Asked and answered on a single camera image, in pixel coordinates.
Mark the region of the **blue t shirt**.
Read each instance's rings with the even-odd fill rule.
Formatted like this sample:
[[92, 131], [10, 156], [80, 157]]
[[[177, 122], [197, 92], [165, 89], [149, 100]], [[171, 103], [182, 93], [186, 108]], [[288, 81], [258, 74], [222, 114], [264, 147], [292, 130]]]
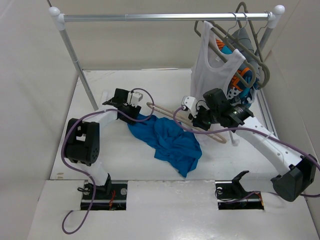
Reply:
[[186, 178], [195, 170], [202, 150], [195, 135], [184, 131], [166, 117], [152, 115], [148, 120], [128, 125], [132, 135], [155, 149], [154, 158], [166, 161]]

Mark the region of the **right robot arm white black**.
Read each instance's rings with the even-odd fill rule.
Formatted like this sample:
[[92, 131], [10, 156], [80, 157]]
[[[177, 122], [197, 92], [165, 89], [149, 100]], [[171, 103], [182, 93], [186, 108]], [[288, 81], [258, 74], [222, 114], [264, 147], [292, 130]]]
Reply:
[[268, 131], [244, 104], [232, 105], [220, 88], [203, 94], [202, 99], [184, 100], [192, 125], [206, 134], [212, 124], [220, 124], [256, 148], [277, 170], [270, 182], [282, 199], [293, 202], [314, 181], [320, 167], [311, 154], [280, 141]]

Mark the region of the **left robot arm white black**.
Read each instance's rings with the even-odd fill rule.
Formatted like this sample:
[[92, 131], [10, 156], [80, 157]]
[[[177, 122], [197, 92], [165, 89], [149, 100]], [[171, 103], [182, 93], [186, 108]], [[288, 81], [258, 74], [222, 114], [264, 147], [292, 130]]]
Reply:
[[93, 178], [85, 188], [91, 192], [94, 187], [95, 194], [100, 198], [107, 198], [112, 191], [110, 174], [98, 159], [103, 129], [116, 120], [134, 125], [141, 110], [139, 102], [142, 99], [143, 94], [140, 92], [117, 88], [114, 96], [97, 111], [81, 121], [72, 118], [68, 122], [63, 156]]

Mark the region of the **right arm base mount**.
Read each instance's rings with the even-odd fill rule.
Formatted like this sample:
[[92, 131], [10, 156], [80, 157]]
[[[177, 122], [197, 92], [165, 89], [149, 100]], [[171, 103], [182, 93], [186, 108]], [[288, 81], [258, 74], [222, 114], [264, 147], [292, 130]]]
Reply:
[[218, 210], [264, 210], [260, 191], [246, 191], [240, 183], [248, 170], [240, 172], [232, 180], [215, 181], [214, 195]]

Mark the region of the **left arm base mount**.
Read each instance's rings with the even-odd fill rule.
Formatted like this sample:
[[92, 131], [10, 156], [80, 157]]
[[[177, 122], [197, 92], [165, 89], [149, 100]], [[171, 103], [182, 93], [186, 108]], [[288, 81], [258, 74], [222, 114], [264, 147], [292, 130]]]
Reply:
[[[85, 182], [83, 187], [78, 187], [81, 193], [80, 209], [88, 210], [93, 197], [93, 185]], [[110, 190], [102, 190], [97, 187], [92, 211], [125, 211], [127, 208], [127, 181], [111, 181]]]

